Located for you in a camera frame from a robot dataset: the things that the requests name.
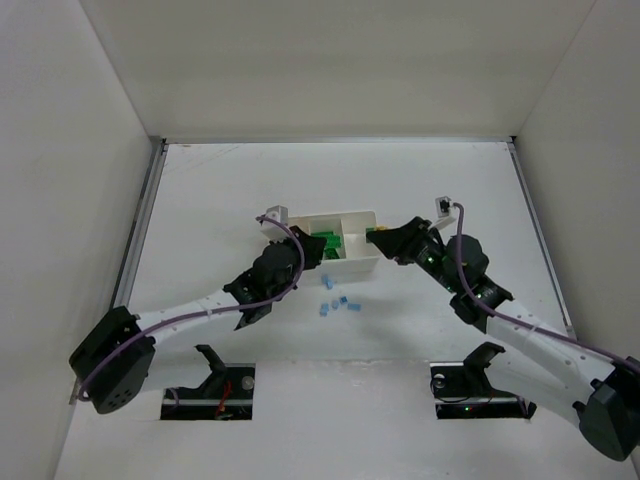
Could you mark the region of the green lego brick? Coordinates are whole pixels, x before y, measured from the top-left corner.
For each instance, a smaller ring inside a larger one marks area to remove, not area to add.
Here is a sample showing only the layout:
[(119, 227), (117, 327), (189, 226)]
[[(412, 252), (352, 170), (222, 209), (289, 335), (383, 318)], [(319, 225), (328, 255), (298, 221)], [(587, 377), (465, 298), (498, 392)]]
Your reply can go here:
[(344, 259), (343, 241), (342, 237), (339, 234), (332, 230), (329, 230), (313, 232), (311, 236), (315, 238), (321, 238), (326, 241), (325, 247), (323, 249), (324, 260)]

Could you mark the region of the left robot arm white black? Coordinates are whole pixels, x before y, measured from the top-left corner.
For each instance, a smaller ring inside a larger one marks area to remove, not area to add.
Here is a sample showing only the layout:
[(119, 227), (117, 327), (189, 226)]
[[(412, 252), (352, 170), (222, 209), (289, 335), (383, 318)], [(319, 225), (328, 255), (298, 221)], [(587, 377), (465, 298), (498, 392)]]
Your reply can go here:
[(155, 312), (110, 309), (70, 356), (78, 400), (109, 414), (144, 391), (210, 389), (222, 367), (212, 343), (269, 315), (321, 264), (325, 238), (296, 226), (282, 231), (248, 270), (201, 299)]

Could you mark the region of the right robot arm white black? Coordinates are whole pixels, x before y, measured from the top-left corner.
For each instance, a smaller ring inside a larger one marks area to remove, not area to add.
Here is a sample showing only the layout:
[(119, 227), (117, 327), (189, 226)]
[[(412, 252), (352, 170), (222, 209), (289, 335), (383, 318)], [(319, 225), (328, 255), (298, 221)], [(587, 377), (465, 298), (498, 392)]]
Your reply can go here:
[(415, 264), (444, 287), (464, 323), (488, 336), (465, 366), (472, 384), (519, 395), (575, 426), (605, 457), (623, 461), (639, 445), (639, 362), (585, 346), (532, 315), (486, 273), (480, 242), (462, 232), (443, 241), (420, 217), (370, 230), (387, 259)]

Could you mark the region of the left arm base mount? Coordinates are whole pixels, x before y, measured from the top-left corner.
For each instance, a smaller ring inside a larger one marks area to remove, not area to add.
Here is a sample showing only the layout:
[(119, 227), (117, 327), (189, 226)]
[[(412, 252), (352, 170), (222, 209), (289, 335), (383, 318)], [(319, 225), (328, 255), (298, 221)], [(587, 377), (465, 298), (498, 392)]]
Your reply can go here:
[(247, 421), (253, 417), (254, 364), (227, 364), (209, 345), (195, 349), (207, 362), (208, 375), (194, 388), (166, 389), (162, 421)]

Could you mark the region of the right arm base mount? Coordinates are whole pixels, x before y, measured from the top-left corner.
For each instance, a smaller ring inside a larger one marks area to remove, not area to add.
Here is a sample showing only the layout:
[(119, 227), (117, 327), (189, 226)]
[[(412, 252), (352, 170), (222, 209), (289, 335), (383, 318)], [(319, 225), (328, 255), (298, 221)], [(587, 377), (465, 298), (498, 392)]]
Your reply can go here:
[(530, 420), (537, 405), (513, 393), (494, 388), (486, 375), (502, 346), (485, 342), (462, 361), (431, 363), (429, 387), (438, 420)]

